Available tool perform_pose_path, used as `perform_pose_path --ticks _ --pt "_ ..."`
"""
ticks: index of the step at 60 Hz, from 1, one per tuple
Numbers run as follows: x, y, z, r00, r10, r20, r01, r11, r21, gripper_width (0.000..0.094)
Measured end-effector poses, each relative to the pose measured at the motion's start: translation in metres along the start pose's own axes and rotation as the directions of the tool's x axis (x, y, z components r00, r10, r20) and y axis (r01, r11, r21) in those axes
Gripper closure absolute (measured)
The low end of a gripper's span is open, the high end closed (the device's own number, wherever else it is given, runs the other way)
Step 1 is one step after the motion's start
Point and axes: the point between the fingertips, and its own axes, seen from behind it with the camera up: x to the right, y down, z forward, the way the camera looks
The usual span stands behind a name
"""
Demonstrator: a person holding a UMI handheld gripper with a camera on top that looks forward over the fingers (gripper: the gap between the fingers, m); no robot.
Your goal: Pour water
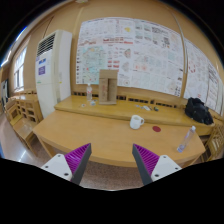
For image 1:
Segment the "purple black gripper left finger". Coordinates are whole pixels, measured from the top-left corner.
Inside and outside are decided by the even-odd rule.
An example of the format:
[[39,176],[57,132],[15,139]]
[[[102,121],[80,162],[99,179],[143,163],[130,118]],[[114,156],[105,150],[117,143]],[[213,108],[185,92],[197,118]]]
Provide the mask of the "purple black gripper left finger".
[[79,185],[91,153],[91,144],[88,143],[66,155],[56,154],[42,166],[42,169]]

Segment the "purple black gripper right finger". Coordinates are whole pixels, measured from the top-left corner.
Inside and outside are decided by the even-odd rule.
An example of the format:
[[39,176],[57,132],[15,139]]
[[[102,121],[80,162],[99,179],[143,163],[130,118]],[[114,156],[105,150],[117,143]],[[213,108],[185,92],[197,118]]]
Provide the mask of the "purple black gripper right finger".
[[154,152],[137,144],[133,145],[132,154],[135,158],[143,185],[148,185],[181,170],[181,167],[168,155],[158,156]]

